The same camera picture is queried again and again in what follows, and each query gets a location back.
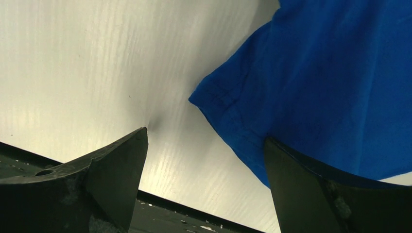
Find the blue printed t shirt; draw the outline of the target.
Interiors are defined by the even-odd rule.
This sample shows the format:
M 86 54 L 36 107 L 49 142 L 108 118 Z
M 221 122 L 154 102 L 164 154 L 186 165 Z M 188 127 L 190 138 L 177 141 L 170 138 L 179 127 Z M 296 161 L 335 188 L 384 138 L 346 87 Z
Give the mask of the blue printed t shirt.
M 412 3 L 282 0 L 189 101 L 265 185 L 264 141 L 382 180 L 412 170 Z

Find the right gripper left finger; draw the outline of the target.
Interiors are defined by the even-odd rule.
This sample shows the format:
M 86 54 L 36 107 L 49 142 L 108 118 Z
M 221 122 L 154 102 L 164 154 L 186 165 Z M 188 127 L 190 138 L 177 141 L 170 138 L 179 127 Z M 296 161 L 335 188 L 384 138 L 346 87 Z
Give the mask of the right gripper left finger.
M 145 127 L 67 163 L 1 143 L 1 232 L 128 232 L 147 150 Z

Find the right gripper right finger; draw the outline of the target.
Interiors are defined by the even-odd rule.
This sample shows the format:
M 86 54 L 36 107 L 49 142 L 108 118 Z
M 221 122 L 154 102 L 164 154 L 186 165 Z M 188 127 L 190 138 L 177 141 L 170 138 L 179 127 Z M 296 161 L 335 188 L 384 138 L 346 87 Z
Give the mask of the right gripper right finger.
M 283 233 L 409 233 L 412 188 L 353 175 L 273 138 L 264 162 Z

